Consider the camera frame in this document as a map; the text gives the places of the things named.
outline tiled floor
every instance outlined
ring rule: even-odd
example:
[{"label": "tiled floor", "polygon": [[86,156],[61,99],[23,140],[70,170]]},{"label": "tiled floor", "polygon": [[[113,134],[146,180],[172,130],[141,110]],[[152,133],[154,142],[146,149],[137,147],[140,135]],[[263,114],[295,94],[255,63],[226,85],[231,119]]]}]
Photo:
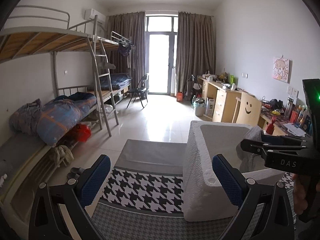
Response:
[{"label": "tiled floor", "polygon": [[[72,164],[57,169],[49,184],[64,184],[71,167],[89,168],[101,154],[110,157],[112,169],[127,139],[186,143],[190,122],[201,120],[194,115],[191,105],[178,103],[175,97],[170,96],[149,95],[148,100],[145,108],[142,108],[139,99],[131,102],[128,109],[129,99],[120,102],[117,105],[119,125],[116,125],[114,115],[109,118],[112,136],[109,137],[105,124],[103,130],[96,125],[88,141],[79,143],[72,150],[75,158]],[[206,117],[202,117],[202,120],[209,121]],[[89,215],[92,215],[95,205],[86,207]]]}]

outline curtain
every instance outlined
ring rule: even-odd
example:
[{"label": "curtain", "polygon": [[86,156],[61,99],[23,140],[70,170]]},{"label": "curtain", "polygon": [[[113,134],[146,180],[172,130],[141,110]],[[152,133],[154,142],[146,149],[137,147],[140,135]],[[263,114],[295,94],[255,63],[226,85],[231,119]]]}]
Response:
[{"label": "curtain", "polygon": [[176,88],[184,92],[192,74],[215,72],[211,16],[179,12],[177,35]]},{"label": "curtain", "polygon": [[130,39],[135,45],[135,52],[131,56],[131,69],[127,66],[127,56],[122,56],[118,51],[109,53],[109,62],[116,66],[111,73],[129,73],[132,76],[132,87],[138,85],[139,80],[145,74],[145,53],[146,53],[146,14],[135,12],[110,16],[108,20],[108,39],[111,38],[111,31]]}]

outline folding chair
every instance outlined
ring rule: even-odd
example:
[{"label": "folding chair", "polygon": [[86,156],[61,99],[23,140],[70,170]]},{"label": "folding chair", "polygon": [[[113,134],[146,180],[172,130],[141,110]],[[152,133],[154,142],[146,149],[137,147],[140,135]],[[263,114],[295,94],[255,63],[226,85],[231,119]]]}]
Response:
[{"label": "folding chair", "polygon": [[139,95],[141,105],[142,105],[142,107],[144,108],[144,106],[143,106],[143,104],[142,104],[141,96],[140,96],[142,93],[145,94],[146,99],[147,99],[147,103],[148,103],[148,98],[147,98],[147,94],[146,94],[146,91],[147,91],[148,89],[144,87],[144,84],[145,84],[145,82],[148,80],[148,78],[149,78],[149,73],[145,74],[145,75],[140,79],[140,81],[139,81],[139,83],[138,83],[138,85],[137,85],[136,88],[131,88],[131,89],[129,89],[129,90],[127,91],[127,93],[132,94],[132,97],[131,97],[128,105],[127,105],[127,108],[128,108],[128,106],[129,106],[129,104],[130,104],[130,102],[131,102],[131,100],[132,100],[132,98],[133,98],[134,96],[135,96],[135,98],[134,98],[134,101],[133,101],[133,102],[136,101],[137,95]]}]

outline red plastic bag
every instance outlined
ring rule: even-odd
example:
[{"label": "red plastic bag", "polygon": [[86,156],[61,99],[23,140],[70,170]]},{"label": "red plastic bag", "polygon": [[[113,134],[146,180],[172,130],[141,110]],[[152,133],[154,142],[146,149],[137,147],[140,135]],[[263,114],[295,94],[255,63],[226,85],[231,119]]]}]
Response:
[{"label": "red plastic bag", "polygon": [[67,135],[69,138],[78,142],[86,142],[91,136],[91,130],[85,124],[77,124]]}]

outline power outlet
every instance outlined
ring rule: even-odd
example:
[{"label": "power outlet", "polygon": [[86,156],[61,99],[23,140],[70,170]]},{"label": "power outlet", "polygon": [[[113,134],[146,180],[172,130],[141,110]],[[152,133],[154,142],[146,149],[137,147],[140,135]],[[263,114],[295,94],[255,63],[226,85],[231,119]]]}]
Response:
[{"label": "power outlet", "polygon": [[292,92],[293,92],[293,87],[288,86],[288,90],[287,90],[288,95],[292,95]]},{"label": "power outlet", "polygon": [[292,96],[295,97],[295,98],[297,98],[297,97],[298,97],[298,94],[299,94],[299,91],[294,88],[294,89],[292,90]]}]

